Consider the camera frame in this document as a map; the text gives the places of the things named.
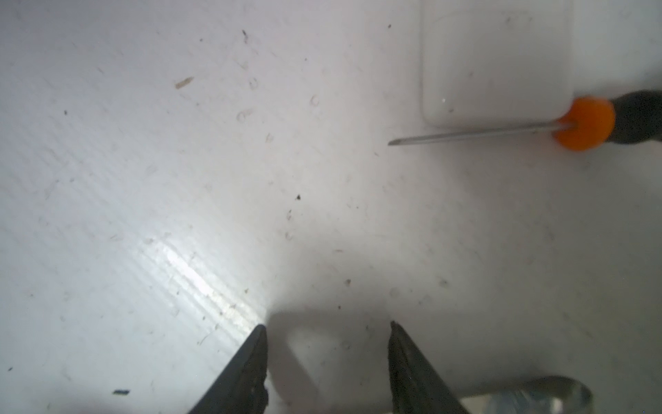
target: scratched surface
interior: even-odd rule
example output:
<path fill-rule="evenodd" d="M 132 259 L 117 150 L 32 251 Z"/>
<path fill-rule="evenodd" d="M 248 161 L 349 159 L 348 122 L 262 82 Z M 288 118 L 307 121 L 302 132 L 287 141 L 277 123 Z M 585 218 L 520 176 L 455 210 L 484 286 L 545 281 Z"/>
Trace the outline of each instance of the scratched surface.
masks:
<path fill-rule="evenodd" d="M 578 91 L 660 85 L 660 2 L 575 10 Z M 266 323 L 267 412 L 383 413 L 391 319 L 458 392 L 560 374 L 660 411 L 662 146 L 387 148 L 430 132 L 419 27 L 2 2 L 0 411 L 184 413 Z"/>

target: white plastic container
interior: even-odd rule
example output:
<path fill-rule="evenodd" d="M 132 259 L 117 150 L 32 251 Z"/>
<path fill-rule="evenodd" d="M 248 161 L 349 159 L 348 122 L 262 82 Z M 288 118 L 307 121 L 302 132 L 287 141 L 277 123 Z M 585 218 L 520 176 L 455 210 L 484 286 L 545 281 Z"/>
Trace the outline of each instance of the white plastic container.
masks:
<path fill-rule="evenodd" d="M 423 0 L 426 122 L 501 127 L 561 117 L 573 99 L 572 0 Z"/>

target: metal shaft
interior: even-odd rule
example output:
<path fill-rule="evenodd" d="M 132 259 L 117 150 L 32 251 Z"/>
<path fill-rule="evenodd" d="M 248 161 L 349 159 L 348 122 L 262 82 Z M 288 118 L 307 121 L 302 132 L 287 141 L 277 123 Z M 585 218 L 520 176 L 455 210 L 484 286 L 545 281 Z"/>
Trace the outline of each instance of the metal shaft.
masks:
<path fill-rule="evenodd" d="M 507 127 L 485 130 L 474 130 L 465 132 L 449 132 L 447 134 L 435 134 L 426 136 L 410 136 L 407 138 L 398 138 L 389 142 L 389 145 L 414 145 L 430 144 L 432 142 L 460 141 L 473 138 L 491 138 L 496 136 L 506 136 L 515 134 L 536 134 L 538 132 L 555 132 L 569 129 L 573 125 L 550 122 L 544 124 L 526 125 L 524 127 Z"/>

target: white table surface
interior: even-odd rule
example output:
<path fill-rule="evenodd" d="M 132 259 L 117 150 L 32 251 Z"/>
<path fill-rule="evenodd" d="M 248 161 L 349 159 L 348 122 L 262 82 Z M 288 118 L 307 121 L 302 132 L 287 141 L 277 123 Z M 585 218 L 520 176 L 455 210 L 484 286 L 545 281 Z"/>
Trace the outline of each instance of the white table surface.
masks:
<path fill-rule="evenodd" d="M 1 2 L 0 411 L 185 413 L 266 323 L 268 413 L 385 412 L 391 319 L 459 393 L 660 411 L 662 145 L 387 148 L 419 6 Z M 574 36 L 578 93 L 661 85 L 659 0 Z"/>

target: screwdriver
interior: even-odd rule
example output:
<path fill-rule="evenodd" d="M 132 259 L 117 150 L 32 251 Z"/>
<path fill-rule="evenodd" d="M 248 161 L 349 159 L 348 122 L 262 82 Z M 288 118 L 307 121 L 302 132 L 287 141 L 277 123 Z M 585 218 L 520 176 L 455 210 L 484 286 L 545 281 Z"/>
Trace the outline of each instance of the screwdriver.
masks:
<path fill-rule="evenodd" d="M 596 148 L 604 142 L 637 144 L 662 141 L 662 91 L 641 90 L 616 99 L 580 97 L 556 121 L 521 127 L 451 132 L 399 138 L 389 145 L 428 144 L 473 138 L 489 138 L 551 132 L 562 146 L 573 151 Z"/>

